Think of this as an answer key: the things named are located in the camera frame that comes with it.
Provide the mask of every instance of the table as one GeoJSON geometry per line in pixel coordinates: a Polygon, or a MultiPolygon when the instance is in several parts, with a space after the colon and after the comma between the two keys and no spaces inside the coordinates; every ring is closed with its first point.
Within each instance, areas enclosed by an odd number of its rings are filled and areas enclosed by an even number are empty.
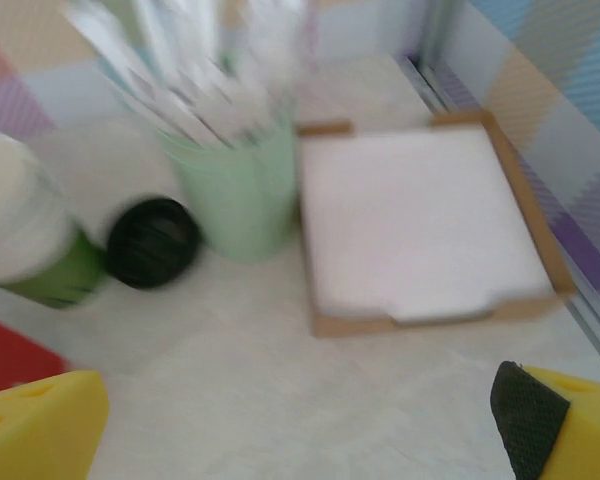
{"type": "MultiPolygon", "coordinates": [[[[428,110],[394,67],[380,57],[319,73],[301,115],[347,115],[359,130],[422,124],[428,110]]],[[[100,241],[134,198],[182,199],[151,135],[128,119],[30,145],[100,241]]],[[[254,266],[205,251],[158,291],[111,280],[73,311],[0,291],[0,322],[103,372],[111,414],[92,480],[513,479],[489,409],[499,363],[600,381],[600,357],[565,308],[317,340],[304,280],[296,238],[254,266]]]]}

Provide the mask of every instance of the pen holder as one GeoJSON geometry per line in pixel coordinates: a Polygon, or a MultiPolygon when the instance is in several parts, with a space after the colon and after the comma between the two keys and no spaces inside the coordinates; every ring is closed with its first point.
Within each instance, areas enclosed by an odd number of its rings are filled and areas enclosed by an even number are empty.
{"type": "Polygon", "coordinates": [[[290,237],[297,201],[295,131],[284,118],[257,140],[203,147],[160,131],[208,245],[230,260],[263,260],[290,237]]]}

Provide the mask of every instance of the green cup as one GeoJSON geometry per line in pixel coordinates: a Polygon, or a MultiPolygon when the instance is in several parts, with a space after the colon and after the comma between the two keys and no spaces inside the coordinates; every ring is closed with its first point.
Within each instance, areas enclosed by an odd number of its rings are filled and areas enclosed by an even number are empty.
{"type": "Polygon", "coordinates": [[[201,147],[159,132],[191,213],[209,246],[242,263],[263,260],[290,238],[297,187],[290,117],[253,142],[201,147]]]}
{"type": "Polygon", "coordinates": [[[81,229],[67,250],[39,272],[0,288],[55,309],[64,309],[85,300],[105,278],[102,252],[81,229]]]}

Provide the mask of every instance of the red object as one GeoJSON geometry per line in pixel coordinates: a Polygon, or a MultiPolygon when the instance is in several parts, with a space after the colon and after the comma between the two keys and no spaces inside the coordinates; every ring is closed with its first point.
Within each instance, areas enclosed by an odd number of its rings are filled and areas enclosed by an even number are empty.
{"type": "Polygon", "coordinates": [[[65,359],[0,325],[0,390],[67,370],[65,359]]]}

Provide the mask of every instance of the checkered wallpaper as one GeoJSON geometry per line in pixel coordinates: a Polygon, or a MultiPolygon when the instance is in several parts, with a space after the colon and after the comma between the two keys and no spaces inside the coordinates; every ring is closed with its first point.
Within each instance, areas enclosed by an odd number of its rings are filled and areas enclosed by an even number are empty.
{"type": "MultiPolygon", "coordinates": [[[[60,13],[69,0],[0,0],[0,130],[16,138],[122,113],[93,50],[60,13]]],[[[131,0],[100,0],[142,47],[131,0]]],[[[225,0],[226,35],[239,27],[225,0]]],[[[318,60],[417,47],[427,0],[312,0],[318,60]]]]}
{"type": "Polygon", "coordinates": [[[434,70],[459,107],[496,114],[600,294],[600,0],[463,2],[434,70]]]}

